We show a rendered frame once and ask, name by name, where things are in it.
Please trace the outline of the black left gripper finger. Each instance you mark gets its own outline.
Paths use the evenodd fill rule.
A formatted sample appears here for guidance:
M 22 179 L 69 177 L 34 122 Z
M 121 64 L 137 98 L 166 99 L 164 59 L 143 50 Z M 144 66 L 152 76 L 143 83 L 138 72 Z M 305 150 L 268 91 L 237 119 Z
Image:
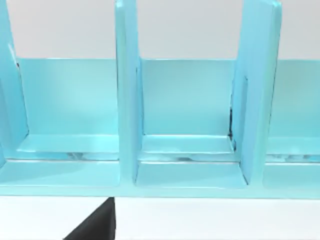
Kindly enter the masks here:
M 115 198 L 108 197 L 63 240 L 115 240 Z

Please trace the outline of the light blue rack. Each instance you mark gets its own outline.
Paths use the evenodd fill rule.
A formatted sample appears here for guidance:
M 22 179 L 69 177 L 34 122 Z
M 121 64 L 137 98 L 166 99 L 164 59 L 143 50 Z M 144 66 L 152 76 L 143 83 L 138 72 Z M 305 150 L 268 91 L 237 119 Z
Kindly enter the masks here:
M 235 59 L 16 55 L 0 0 L 0 196 L 320 200 L 320 59 L 279 59 L 280 0 L 244 0 Z

